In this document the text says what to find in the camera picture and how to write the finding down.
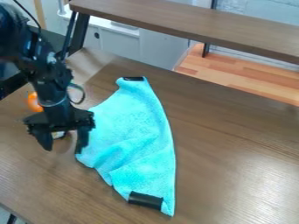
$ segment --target wood grain surface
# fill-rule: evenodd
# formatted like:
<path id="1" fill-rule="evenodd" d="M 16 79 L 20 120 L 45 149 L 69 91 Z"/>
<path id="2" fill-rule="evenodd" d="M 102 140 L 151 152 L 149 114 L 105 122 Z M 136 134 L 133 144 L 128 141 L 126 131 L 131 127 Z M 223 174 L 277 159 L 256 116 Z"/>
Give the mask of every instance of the wood grain surface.
<path id="1" fill-rule="evenodd" d="M 299 106 L 299 71 L 212 52 L 202 58 L 203 47 L 203 44 L 196 44 L 175 71 Z"/>
<path id="2" fill-rule="evenodd" d="M 74 133 L 42 150 L 21 122 L 29 87 L 0 103 L 0 203 L 14 214 L 35 224 L 299 222 L 295 107 L 90 49 L 68 64 L 87 91 L 82 108 L 107 99 L 118 77 L 148 77 L 174 136 L 176 214 L 127 204 L 75 161 Z"/>
<path id="3" fill-rule="evenodd" d="M 299 28 L 164 0 L 72 0 L 73 11 L 299 63 Z"/>

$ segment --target towel fold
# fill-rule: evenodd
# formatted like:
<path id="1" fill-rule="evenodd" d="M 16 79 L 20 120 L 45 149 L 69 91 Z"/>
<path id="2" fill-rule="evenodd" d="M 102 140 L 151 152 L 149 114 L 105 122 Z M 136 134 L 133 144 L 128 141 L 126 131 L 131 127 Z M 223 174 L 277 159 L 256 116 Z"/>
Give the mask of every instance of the towel fold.
<path id="1" fill-rule="evenodd" d="M 76 158 L 125 200 L 131 193 L 163 198 L 161 212 L 173 216 L 176 158 L 163 107 L 145 77 L 116 83 L 113 95 L 90 108 L 96 128 Z"/>

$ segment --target blue towel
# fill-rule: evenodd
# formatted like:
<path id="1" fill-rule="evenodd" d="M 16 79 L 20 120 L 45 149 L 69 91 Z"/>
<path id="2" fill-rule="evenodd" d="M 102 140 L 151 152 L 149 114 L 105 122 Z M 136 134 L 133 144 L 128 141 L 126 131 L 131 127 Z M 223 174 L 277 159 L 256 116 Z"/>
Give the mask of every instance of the blue towel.
<path id="1" fill-rule="evenodd" d="M 147 79 L 117 80 L 119 89 L 94 112 L 96 128 L 76 158 L 125 199 L 131 192 L 163 198 L 174 215 L 176 158 L 170 125 Z"/>

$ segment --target orange ball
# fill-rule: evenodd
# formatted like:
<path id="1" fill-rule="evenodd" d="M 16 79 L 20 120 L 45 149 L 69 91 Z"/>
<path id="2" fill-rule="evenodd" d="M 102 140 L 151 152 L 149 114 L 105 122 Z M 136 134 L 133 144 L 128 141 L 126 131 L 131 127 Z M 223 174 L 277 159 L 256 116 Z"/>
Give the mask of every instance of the orange ball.
<path id="1" fill-rule="evenodd" d="M 43 112 L 44 109 L 42 106 L 38 104 L 38 94 L 37 92 L 33 92 L 28 95 L 27 103 L 29 106 L 29 109 L 33 112 Z"/>

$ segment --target black robotic arm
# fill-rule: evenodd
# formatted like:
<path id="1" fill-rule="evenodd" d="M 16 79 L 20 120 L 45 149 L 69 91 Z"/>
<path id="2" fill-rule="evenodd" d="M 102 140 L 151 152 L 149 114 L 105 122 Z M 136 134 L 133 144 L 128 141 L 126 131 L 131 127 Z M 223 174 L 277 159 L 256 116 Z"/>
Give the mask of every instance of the black robotic arm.
<path id="1" fill-rule="evenodd" d="M 0 3 L 0 60 L 17 66 L 23 75 L 23 80 L 18 82 L 28 81 L 33 85 L 38 103 L 44 109 L 26 117 L 24 124 L 47 151 L 52 150 L 53 132 L 78 130 L 76 153 L 80 153 L 88 144 L 88 132 L 94 128 L 93 113 L 71 104 L 67 88 L 73 79 L 72 71 L 56 57 L 41 33 L 32 31 L 27 22 L 13 6 Z M 14 81 L 3 82 L 2 86 L 3 89 L 18 87 Z M 0 95 L 0 99 L 7 96 L 5 91 Z"/>

